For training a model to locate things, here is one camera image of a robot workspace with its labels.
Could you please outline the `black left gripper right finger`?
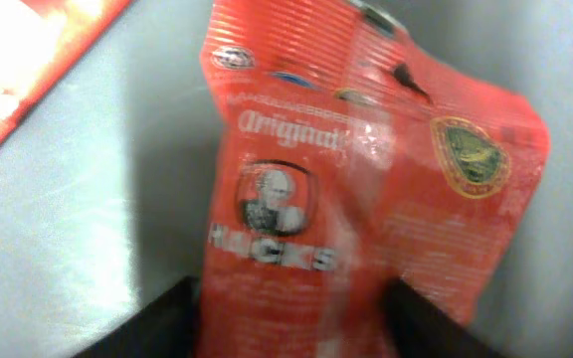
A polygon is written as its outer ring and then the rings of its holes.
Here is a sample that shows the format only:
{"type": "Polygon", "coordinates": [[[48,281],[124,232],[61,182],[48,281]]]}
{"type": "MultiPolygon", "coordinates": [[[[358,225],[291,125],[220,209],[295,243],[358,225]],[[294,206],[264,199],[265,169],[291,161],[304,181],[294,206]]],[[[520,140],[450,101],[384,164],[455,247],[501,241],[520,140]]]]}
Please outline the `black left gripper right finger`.
{"type": "Polygon", "coordinates": [[[506,358],[400,278],[383,288],[383,320],[401,358],[506,358]]]}

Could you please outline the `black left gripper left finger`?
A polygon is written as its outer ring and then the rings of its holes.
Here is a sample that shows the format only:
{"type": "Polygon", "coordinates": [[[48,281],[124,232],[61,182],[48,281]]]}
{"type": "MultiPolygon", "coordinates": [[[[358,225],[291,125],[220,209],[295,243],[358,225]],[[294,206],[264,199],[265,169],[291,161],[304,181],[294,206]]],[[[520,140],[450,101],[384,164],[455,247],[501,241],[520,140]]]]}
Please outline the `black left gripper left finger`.
{"type": "Polygon", "coordinates": [[[185,276],[73,358],[187,358],[194,348],[199,279],[185,276]]]}

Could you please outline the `red Hacks candy bag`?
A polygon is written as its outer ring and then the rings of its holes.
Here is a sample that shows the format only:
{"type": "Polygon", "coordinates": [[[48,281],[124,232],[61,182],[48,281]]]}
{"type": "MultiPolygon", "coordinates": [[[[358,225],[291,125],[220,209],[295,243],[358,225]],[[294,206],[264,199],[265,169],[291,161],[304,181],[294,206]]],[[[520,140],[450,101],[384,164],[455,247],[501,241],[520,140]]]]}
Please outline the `red Hacks candy bag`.
{"type": "Polygon", "coordinates": [[[217,0],[201,63],[225,131],[197,356],[393,357],[394,278],[470,322],[550,150],[525,97],[366,1],[217,0]]]}

